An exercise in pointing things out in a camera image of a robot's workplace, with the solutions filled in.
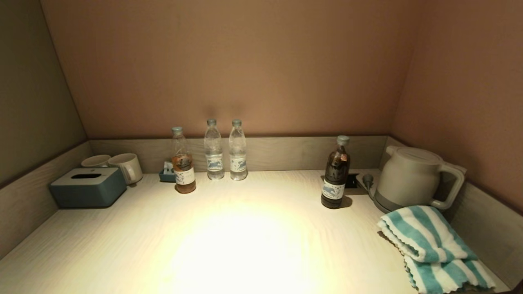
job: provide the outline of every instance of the water bottle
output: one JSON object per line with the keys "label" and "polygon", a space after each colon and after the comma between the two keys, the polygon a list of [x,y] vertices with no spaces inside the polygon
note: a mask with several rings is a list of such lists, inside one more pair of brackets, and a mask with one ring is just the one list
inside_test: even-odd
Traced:
{"label": "water bottle", "polygon": [[203,143],[205,146],[205,158],[207,159],[207,176],[209,179],[223,178],[222,136],[218,131],[215,119],[207,120],[207,131],[205,131]]}
{"label": "water bottle", "polygon": [[247,146],[242,130],[242,121],[234,119],[229,136],[229,156],[231,158],[231,179],[243,180],[247,177]]}
{"label": "water bottle", "polygon": [[176,175],[175,189],[180,193],[190,193],[196,189],[195,169],[189,142],[184,137],[182,127],[174,127],[172,140],[172,161]]}
{"label": "water bottle", "polygon": [[338,208],[342,204],[345,182],[349,173],[350,156],[345,151],[349,137],[338,136],[338,146],[327,159],[322,189],[322,204],[327,208]]}

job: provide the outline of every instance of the wooden countertop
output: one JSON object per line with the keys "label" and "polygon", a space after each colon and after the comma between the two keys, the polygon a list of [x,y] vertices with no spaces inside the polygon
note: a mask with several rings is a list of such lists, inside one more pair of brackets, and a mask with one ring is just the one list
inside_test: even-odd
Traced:
{"label": "wooden countertop", "polygon": [[0,293],[417,293],[383,213],[323,207],[323,173],[197,173],[185,195],[144,175],[110,208],[54,214],[0,261]]}

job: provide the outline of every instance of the light wood surface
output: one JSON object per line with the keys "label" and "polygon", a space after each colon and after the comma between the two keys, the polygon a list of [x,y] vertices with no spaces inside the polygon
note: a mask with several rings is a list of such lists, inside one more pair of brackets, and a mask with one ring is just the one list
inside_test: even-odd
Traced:
{"label": "light wood surface", "polygon": [[[405,146],[388,137],[387,146]],[[383,149],[380,169],[390,156]],[[443,173],[435,197],[447,195],[453,178]],[[454,204],[444,212],[456,232],[510,288],[523,279],[523,216],[465,181]]]}
{"label": "light wood surface", "polygon": [[48,185],[91,155],[85,142],[0,189],[0,259],[58,210]]}
{"label": "light wood surface", "polygon": [[[352,168],[377,168],[387,136],[351,136],[348,153]],[[207,170],[203,138],[188,139],[195,171]],[[170,158],[170,139],[91,140],[95,154],[135,153],[145,173],[158,173]],[[222,139],[223,162],[228,171],[229,140]],[[329,153],[336,148],[336,137],[247,138],[249,171],[295,171],[324,169]]]}
{"label": "light wood surface", "polygon": [[417,293],[367,195],[320,203],[323,171],[145,175],[107,209],[60,210],[0,261],[0,293]]}

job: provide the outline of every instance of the ceramic mug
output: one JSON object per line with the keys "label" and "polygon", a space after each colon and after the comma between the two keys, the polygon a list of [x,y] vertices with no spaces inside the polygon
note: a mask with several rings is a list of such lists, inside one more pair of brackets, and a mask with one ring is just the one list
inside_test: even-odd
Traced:
{"label": "ceramic mug", "polygon": [[111,157],[109,165],[120,168],[127,185],[134,184],[143,177],[138,156],[134,153],[124,153]]}
{"label": "ceramic mug", "polygon": [[84,159],[81,163],[82,167],[109,167],[109,155],[95,155]]}

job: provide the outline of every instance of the clear water bottle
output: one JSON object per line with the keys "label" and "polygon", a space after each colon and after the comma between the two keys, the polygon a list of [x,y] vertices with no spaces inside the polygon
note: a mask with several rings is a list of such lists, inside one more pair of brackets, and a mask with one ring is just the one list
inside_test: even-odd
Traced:
{"label": "clear water bottle", "polygon": [[196,189],[195,169],[189,142],[184,137],[182,127],[174,127],[172,141],[172,161],[176,175],[175,189],[180,193],[190,193]]}
{"label": "clear water bottle", "polygon": [[215,119],[207,120],[207,131],[204,138],[205,158],[207,159],[207,176],[209,179],[221,179],[223,170],[222,136],[218,131]]}
{"label": "clear water bottle", "polygon": [[231,179],[243,180],[247,177],[247,145],[242,130],[242,121],[234,119],[229,135],[229,156],[231,158]]}

